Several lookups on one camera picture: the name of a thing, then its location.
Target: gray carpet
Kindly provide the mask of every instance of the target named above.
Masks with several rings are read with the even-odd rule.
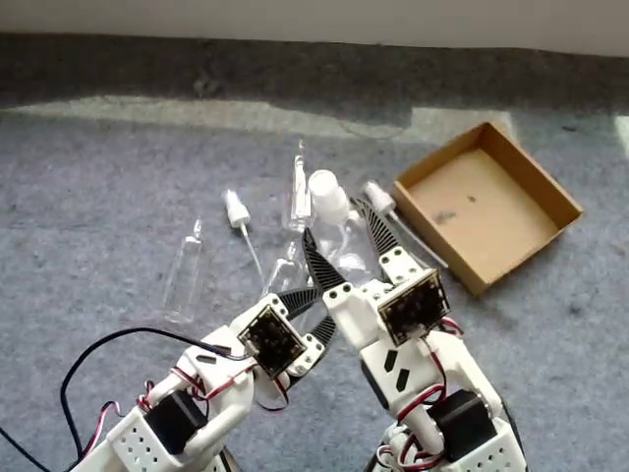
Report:
[[[586,213],[480,299],[446,274],[453,317],[510,402],[533,471],[626,470],[629,61],[46,36],[0,36],[0,58],[0,424],[52,470],[74,452],[62,376],[111,330],[173,327],[157,312],[164,273],[198,214],[211,270],[183,330],[202,335],[255,301],[226,186],[249,206],[269,268],[299,137],[310,169],[356,191],[485,119]],[[83,437],[105,400],[130,408],[181,349],[139,335],[94,355],[70,392]],[[361,470],[390,420],[346,343],[291,393],[284,413],[254,410],[230,436],[245,470]],[[31,469],[0,442],[0,470]]]

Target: white bottle cap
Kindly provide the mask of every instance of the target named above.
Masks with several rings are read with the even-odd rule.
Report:
[[[247,207],[243,205],[238,194],[233,190],[223,192],[223,201],[225,201],[227,217],[232,228],[240,228],[243,224],[248,224],[252,219]]]
[[[363,186],[363,193],[370,199],[376,211],[387,214],[395,209],[395,201],[373,180]]]
[[[350,214],[350,201],[329,170],[318,170],[308,180],[316,215],[327,224],[340,224]]]

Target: circuit board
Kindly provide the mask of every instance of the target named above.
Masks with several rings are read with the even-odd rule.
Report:
[[[249,323],[238,339],[272,379],[284,372],[306,350],[306,345],[288,326],[288,322],[270,306]]]
[[[435,271],[378,307],[393,343],[399,346],[412,336],[425,336],[450,313],[441,280]]]

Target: white wall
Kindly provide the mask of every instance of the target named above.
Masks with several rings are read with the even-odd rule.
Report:
[[[0,30],[629,56],[627,0],[0,0]]]

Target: open cardboard tray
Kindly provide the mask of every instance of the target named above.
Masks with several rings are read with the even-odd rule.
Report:
[[[490,123],[406,169],[399,211],[475,294],[546,246],[583,212]]]

